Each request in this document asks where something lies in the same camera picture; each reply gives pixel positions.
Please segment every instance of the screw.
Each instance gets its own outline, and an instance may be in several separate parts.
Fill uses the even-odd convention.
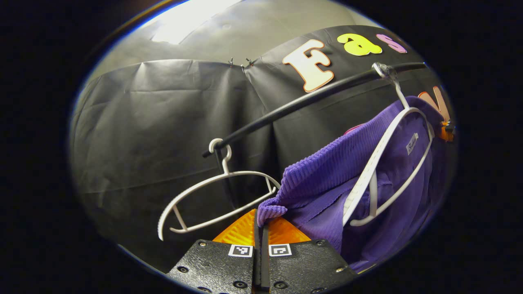
[[[242,281],[236,281],[233,284],[236,288],[247,288],[247,284]]]
[[[205,287],[198,287],[198,289],[204,291],[204,292],[207,292],[207,293],[212,293],[211,290],[205,288]]]
[[[287,284],[285,282],[276,282],[274,287],[277,289],[285,289],[287,288]]]

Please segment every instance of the purple shirt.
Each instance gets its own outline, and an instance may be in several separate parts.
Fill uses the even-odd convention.
[[[443,121],[439,112],[415,96],[406,99],[411,107],[426,115],[437,134]],[[437,189],[442,179],[441,164],[433,160],[441,156],[442,142],[438,137],[433,138],[425,162],[413,181],[382,214],[361,227],[350,226],[350,220],[369,215],[367,188],[345,227],[342,217],[348,193],[385,130],[403,109],[398,100],[367,123],[287,167],[276,197],[259,205],[258,224],[284,216],[311,239],[327,239],[357,272],[394,254],[420,228],[429,208],[441,198]],[[418,133],[418,139],[408,154],[406,146],[414,133]],[[411,175],[428,142],[425,120],[420,114],[409,114],[400,122],[376,169],[378,207]]]

